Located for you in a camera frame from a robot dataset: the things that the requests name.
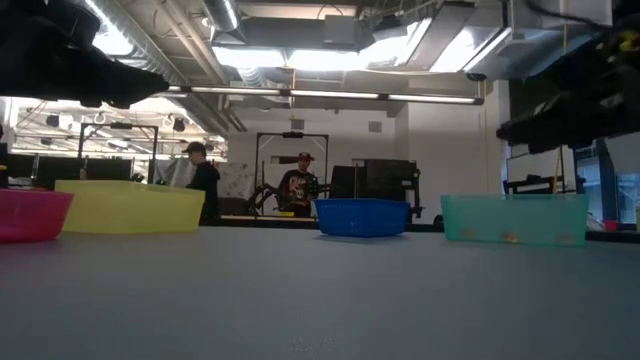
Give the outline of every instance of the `plastic bin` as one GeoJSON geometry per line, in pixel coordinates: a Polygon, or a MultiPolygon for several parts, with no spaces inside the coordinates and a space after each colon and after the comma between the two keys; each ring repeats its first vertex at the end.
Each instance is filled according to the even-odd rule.
{"type": "Polygon", "coordinates": [[[195,231],[205,195],[130,181],[60,180],[56,190],[75,194],[63,230],[94,234],[195,231]]]}
{"type": "Polygon", "coordinates": [[[52,191],[0,190],[0,243],[55,240],[72,200],[52,191]]]}
{"type": "Polygon", "coordinates": [[[583,195],[442,196],[448,240],[584,246],[583,195]]]}
{"type": "Polygon", "coordinates": [[[349,237],[385,237],[404,232],[409,204],[377,199],[315,200],[320,231],[349,237]]]}

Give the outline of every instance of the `metal frame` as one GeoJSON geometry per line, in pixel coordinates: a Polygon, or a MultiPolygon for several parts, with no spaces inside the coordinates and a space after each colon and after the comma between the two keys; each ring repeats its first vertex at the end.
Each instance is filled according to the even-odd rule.
{"type": "MultiPolygon", "coordinates": [[[[260,138],[262,138],[263,136],[281,136],[283,139],[303,139],[305,137],[311,137],[311,138],[323,138],[326,141],[327,147],[325,148],[324,151],[324,182],[327,182],[327,174],[328,174],[328,169],[329,169],[329,135],[324,135],[324,134],[304,134],[304,133],[290,133],[290,132],[283,132],[283,133],[263,133],[263,132],[259,132],[258,134],[256,134],[256,158],[255,158],[255,166],[254,166],[254,172],[253,172],[253,186],[254,188],[257,188],[257,184],[258,184],[258,162],[259,162],[259,158],[260,158],[260,138]]],[[[262,182],[264,184],[264,165],[262,166],[262,182]]]]}
{"type": "Polygon", "coordinates": [[[153,126],[153,125],[132,125],[132,124],[120,124],[120,123],[114,123],[114,124],[87,124],[87,123],[82,123],[80,124],[80,140],[79,140],[79,144],[78,144],[78,159],[82,160],[82,150],[84,148],[84,142],[91,139],[91,137],[100,129],[104,128],[104,127],[109,127],[111,129],[116,129],[116,130],[131,130],[133,128],[137,128],[137,129],[151,129],[153,130],[153,151],[151,153],[151,160],[149,160],[149,173],[147,174],[147,181],[153,183],[153,176],[155,173],[155,166],[156,166],[156,152],[157,152],[157,148],[158,148],[158,132],[159,132],[159,127],[158,126],[153,126]],[[85,137],[84,135],[84,131],[87,127],[91,126],[93,128],[93,131],[91,131],[89,133],[89,135],[87,135],[85,137]]]}

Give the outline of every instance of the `teal plastic bin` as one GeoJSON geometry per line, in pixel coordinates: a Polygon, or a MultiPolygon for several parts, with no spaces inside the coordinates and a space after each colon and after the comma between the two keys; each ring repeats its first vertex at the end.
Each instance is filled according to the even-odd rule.
{"type": "Polygon", "coordinates": [[[584,246],[587,209],[584,195],[442,196],[452,241],[584,246]]]}

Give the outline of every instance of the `yellow plastic bin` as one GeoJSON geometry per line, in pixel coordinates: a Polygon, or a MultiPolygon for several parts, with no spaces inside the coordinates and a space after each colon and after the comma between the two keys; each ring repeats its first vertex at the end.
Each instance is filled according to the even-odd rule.
{"type": "Polygon", "coordinates": [[[204,192],[130,181],[56,181],[74,194],[63,231],[93,234],[190,232],[198,228],[204,192]]]}

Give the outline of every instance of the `t-shirt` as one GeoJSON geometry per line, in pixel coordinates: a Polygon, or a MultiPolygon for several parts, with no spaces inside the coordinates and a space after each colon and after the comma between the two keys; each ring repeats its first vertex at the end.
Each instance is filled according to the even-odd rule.
{"type": "Polygon", "coordinates": [[[203,162],[198,164],[191,183],[187,185],[189,189],[205,192],[200,216],[201,222],[205,219],[218,217],[218,180],[220,180],[218,169],[208,162],[203,162]]]}
{"type": "Polygon", "coordinates": [[[303,173],[300,170],[289,170],[282,177],[278,190],[284,195],[285,204],[294,204],[297,206],[311,207],[309,201],[309,184],[315,177],[311,173],[303,173]]]}

